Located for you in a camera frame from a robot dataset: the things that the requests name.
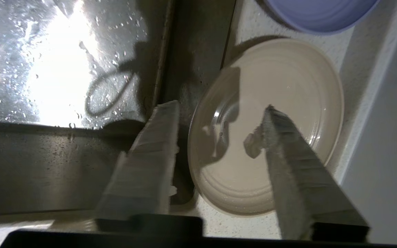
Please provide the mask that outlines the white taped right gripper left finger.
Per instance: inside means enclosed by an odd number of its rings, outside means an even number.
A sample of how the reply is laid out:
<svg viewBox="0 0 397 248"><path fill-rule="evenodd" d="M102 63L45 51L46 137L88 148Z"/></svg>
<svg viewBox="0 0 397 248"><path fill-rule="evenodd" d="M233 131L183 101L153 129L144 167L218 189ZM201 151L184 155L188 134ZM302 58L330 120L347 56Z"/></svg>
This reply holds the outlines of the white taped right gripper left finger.
<svg viewBox="0 0 397 248"><path fill-rule="evenodd" d="M167 214L178 153L180 104L158 105L134 140L122 152L95 209L96 220L126 221L141 214Z"/></svg>

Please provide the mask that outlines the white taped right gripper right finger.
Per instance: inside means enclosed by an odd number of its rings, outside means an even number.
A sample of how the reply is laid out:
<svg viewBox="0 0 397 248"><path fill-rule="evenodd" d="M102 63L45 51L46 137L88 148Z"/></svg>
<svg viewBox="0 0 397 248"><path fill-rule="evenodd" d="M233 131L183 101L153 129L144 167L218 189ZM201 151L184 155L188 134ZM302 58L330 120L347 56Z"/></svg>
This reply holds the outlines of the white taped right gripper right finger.
<svg viewBox="0 0 397 248"><path fill-rule="evenodd" d="M370 230L293 121L273 106L263 144L284 240L367 241Z"/></svg>

